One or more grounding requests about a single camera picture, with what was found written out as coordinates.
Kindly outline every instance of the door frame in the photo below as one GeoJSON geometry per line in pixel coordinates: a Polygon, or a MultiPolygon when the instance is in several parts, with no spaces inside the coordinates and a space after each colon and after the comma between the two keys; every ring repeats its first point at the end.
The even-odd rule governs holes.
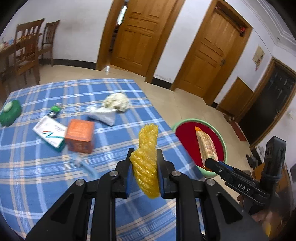
{"type": "MultiPolygon", "coordinates": [[[[263,91],[265,85],[269,81],[276,64],[280,65],[281,67],[286,69],[287,72],[289,72],[294,78],[296,78],[296,72],[294,70],[292,70],[290,67],[288,67],[287,65],[285,65],[284,63],[282,63],[281,61],[276,59],[275,57],[272,57],[271,60],[270,60],[269,65],[267,67],[267,70],[265,71],[265,74],[263,75],[263,77],[262,77],[260,83],[258,84],[256,90],[254,91],[252,97],[249,99],[249,101],[244,106],[244,108],[242,109],[240,114],[237,116],[237,118],[235,118],[235,121],[237,123],[241,121],[241,119],[245,116],[245,114],[249,111],[249,109],[255,103],[257,98],[260,96],[260,94],[263,91]]],[[[273,129],[273,127],[275,127],[275,125],[278,123],[278,121],[282,118],[282,116],[284,115],[284,113],[288,109],[288,107],[289,107],[291,101],[293,100],[295,94],[296,94],[296,84],[294,85],[289,97],[287,98],[286,103],[283,105],[280,112],[275,116],[274,120],[267,127],[267,129],[253,143],[250,144],[250,149],[255,148],[255,146],[257,146],[265,138],[265,136],[273,129]]]]}
{"type": "MultiPolygon", "coordinates": [[[[160,35],[157,46],[151,58],[151,62],[146,72],[146,76],[144,76],[146,78],[145,81],[148,83],[152,82],[153,74],[156,70],[161,54],[165,48],[168,37],[173,29],[174,23],[179,15],[179,12],[184,2],[185,0],[176,0],[175,5],[164,26],[163,32],[160,35]]],[[[106,19],[104,31],[101,38],[98,59],[96,62],[96,70],[102,70],[103,68],[105,68],[107,64],[107,58],[108,58],[110,43],[112,40],[113,30],[114,30],[117,18],[120,14],[121,8],[123,6],[123,3],[124,3],[124,0],[113,0],[113,3],[110,7],[109,14],[106,19]]]]}
{"type": "Polygon", "coordinates": [[[227,97],[227,95],[228,95],[229,92],[231,91],[233,85],[235,84],[235,82],[236,82],[238,79],[240,79],[240,80],[245,84],[245,86],[247,86],[247,84],[246,84],[246,83],[245,83],[240,77],[237,77],[236,80],[234,81],[234,83],[232,84],[232,86],[231,86],[231,87],[229,88],[229,90],[227,91],[226,95],[223,97],[223,99],[220,101],[220,103],[219,103],[219,104],[217,105],[217,107],[216,107],[216,110],[219,110],[220,112],[222,112],[222,113],[224,113],[224,114],[226,114],[226,115],[228,115],[228,116],[230,116],[230,117],[233,117],[234,120],[236,120],[237,117],[242,113],[244,107],[248,104],[248,101],[249,101],[249,100],[252,98],[252,96],[254,95],[254,92],[249,88],[249,86],[247,86],[247,88],[248,88],[252,93],[250,94],[249,99],[246,100],[247,102],[243,105],[242,109],[240,110],[240,112],[239,112],[237,115],[233,115],[233,114],[229,113],[227,110],[223,109],[220,105],[221,105],[221,103],[225,100],[225,98],[227,97]]]}
{"type": "Polygon", "coordinates": [[[196,35],[196,37],[195,37],[187,55],[186,55],[185,60],[183,61],[183,64],[179,70],[179,73],[177,74],[177,77],[170,88],[170,90],[174,91],[177,88],[180,81],[182,80],[182,76],[183,76],[184,72],[186,71],[186,67],[190,64],[190,59],[188,59],[189,53],[191,51],[194,51],[196,49],[197,45],[200,43],[200,41],[203,37],[203,34],[206,30],[207,24],[211,20],[211,17],[215,11],[215,7],[218,2],[223,4],[234,15],[236,15],[240,19],[240,21],[242,21],[245,24],[246,30],[245,30],[244,36],[241,38],[241,41],[234,42],[233,47],[231,48],[230,52],[228,53],[228,55],[226,57],[226,63],[224,65],[224,67],[221,68],[221,70],[218,72],[216,78],[213,80],[213,83],[208,88],[208,91],[206,92],[205,96],[203,97],[203,99],[207,105],[213,104],[214,99],[219,94],[219,92],[222,89],[225,82],[228,80],[228,78],[229,78],[230,74],[232,73],[235,65],[237,64],[242,52],[244,51],[244,48],[247,44],[247,41],[248,41],[251,31],[252,31],[251,25],[232,6],[230,6],[224,0],[212,0],[212,2],[205,14],[204,20],[202,21],[202,24],[200,25],[197,35],[196,35]]]}

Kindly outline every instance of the metal screw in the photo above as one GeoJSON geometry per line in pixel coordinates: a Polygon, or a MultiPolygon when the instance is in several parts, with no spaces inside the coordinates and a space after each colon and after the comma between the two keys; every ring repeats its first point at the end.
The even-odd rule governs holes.
{"type": "Polygon", "coordinates": [[[116,177],[116,176],[118,175],[118,171],[116,171],[116,170],[114,170],[114,171],[110,171],[110,172],[109,172],[109,175],[110,175],[111,177],[116,177]]]}
{"type": "Polygon", "coordinates": [[[78,179],[78,180],[75,182],[75,184],[76,184],[77,186],[82,186],[82,185],[84,184],[84,180],[83,180],[83,179],[78,179]]]}
{"type": "Polygon", "coordinates": [[[210,186],[214,186],[215,185],[215,180],[213,179],[207,179],[207,184],[210,185],[210,186]]]}
{"type": "Polygon", "coordinates": [[[178,177],[178,176],[181,175],[181,172],[175,170],[175,171],[172,171],[172,175],[173,175],[174,177],[178,177]]]}

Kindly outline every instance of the plastic bag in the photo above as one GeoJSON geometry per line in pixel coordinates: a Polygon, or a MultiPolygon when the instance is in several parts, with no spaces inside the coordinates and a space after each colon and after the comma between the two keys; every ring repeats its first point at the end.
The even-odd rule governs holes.
{"type": "Polygon", "coordinates": [[[93,105],[89,105],[86,108],[86,113],[88,117],[102,121],[109,126],[113,126],[115,124],[116,109],[98,108],[93,105]]]}
{"type": "Polygon", "coordinates": [[[139,132],[139,149],[130,157],[137,184],[149,198],[160,195],[157,178],[157,135],[157,125],[145,125],[139,132]]]}

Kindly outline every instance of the door handle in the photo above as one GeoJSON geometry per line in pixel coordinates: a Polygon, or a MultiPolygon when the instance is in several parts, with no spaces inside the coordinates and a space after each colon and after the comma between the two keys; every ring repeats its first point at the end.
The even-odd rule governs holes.
{"type": "Polygon", "coordinates": [[[220,66],[223,66],[225,64],[226,60],[223,58],[221,59],[221,63],[220,63],[220,66]]]}

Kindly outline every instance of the orange box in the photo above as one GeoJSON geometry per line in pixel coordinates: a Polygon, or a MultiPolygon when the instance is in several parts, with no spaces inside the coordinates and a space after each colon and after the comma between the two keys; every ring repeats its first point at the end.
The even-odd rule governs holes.
{"type": "Polygon", "coordinates": [[[91,154],[94,148],[94,122],[72,119],[65,141],[68,150],[91,154]]]}

